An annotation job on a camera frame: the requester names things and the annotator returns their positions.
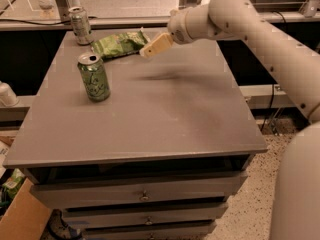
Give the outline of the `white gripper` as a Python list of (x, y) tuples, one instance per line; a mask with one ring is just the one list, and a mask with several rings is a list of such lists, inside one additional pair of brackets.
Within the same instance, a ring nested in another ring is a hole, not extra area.
[(167, 24), (167, 29), (170, 34), (157, 34), (139, 51), (139, 54), (144, 58), (150, 58), (170, 49), (173, 45), (173, 41), (180, 45), (190, 43), (191, 37), (189, 36), (186, 27), (187, 12), (187, 9), (171, 10), (170, 19)]

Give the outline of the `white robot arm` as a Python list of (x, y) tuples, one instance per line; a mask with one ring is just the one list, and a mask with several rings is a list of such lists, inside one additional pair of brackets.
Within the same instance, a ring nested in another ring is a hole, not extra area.
[(310, 125), (288, 144), (276, 179), (269, 240), (320, 239), (320, 54), (264, 20), (250, 0), (209, 0), (170, 12), (148, 58), (198, 39), (240, 39), (280, 84)]

